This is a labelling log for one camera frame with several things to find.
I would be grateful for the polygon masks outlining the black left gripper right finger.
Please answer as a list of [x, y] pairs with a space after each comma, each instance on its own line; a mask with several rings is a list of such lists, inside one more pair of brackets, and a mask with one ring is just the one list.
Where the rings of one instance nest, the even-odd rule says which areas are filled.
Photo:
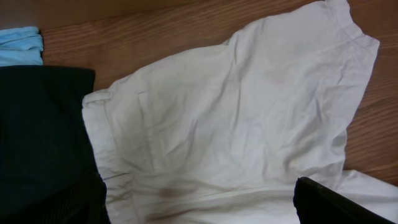
[[347, 175], [335, 190], [301, 177], [293, 203], [300, 223], [397, 222], [397, 187], [366, 175]]

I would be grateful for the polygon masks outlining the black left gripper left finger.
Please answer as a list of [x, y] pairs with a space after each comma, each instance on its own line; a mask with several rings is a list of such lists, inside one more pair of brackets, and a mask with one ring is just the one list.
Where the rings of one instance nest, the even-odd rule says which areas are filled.
[[47, 223], [110, 224], [106, 186], [100, 177], [83, 179], [57, 193], [46, 212]]

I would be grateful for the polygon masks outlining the beige khaki shorts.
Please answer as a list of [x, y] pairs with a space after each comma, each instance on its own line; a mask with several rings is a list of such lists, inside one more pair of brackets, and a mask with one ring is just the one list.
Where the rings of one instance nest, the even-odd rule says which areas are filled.
[[345, 171], [379, 41], [346, 1], [248, 24], [83, 99], [112, 223], [298, 223], [309, 177], [397, 221], [397, 188]]

